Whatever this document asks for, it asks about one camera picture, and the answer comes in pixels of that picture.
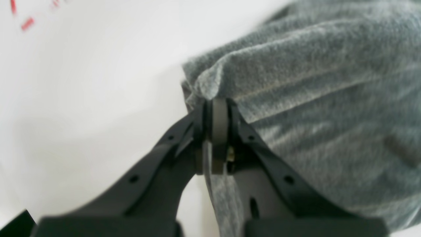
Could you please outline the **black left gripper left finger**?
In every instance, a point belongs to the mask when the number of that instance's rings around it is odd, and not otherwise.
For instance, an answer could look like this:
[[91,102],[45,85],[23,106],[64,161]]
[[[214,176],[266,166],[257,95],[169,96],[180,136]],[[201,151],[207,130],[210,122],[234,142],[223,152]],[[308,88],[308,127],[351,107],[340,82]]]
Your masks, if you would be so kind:
[[210,107],[203,102],[175,123],[99,197],[67,214],[44,217],[34,236],[182,237],[177,210],[188,182],[204,173]]

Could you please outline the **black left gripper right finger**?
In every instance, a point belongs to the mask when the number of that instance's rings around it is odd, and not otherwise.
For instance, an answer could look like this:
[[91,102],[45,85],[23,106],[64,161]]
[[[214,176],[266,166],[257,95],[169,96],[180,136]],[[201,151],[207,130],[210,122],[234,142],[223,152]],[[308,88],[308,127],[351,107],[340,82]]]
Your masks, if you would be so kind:
[[210,102],[211,174],[233,177],[242,237],[387,237],[382,219],[350,213],[316,192],[265,144],[230,99]]

